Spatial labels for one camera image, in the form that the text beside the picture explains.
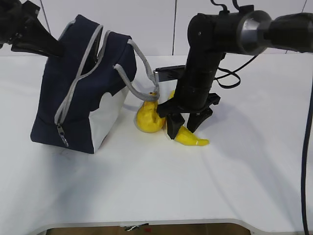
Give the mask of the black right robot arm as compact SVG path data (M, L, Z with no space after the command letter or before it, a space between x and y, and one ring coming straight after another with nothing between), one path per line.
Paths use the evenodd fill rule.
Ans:
M156 70L160 81L177 81L174 96L156 110L166 118L171 139L183 125L195 132L212 115L211 105L217 105L220 97L210 90L227 53L257 56L267 48L312 52L313 16L297 13L272 19L250 5L236 13L199 13L189 23L187 38L186 64Z

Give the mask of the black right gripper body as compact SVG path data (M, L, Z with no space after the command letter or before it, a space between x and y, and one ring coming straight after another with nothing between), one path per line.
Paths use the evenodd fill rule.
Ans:
M210 92L213 81L210 72L184 71L177 80L173 98L159 104L157 113L162 118L169 114L194 114L217 105L220 97Z

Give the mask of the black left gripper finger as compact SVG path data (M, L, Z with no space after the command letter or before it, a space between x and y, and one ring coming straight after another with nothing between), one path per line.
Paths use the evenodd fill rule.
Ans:
M14 35L12 52L25 52L42 56L64 56L64 46L56 40L39 22L27 20Z

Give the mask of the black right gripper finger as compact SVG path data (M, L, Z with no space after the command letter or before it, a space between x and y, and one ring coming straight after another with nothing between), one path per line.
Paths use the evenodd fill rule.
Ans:
M212 109L205 109L200 113L190 114L187 122L187 129L194 133L206 119L212 116L212 114Z
M185 123L185 120L181 114L168 114L166 116L167 122L167 135L170 139L174 140L179 132L179 129Z

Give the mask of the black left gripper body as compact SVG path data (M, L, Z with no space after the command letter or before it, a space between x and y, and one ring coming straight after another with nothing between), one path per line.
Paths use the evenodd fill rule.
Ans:
M27 0L2 0L0 2L0 47L11 45L14 49L33 49L31 25L38 20L40 7Z

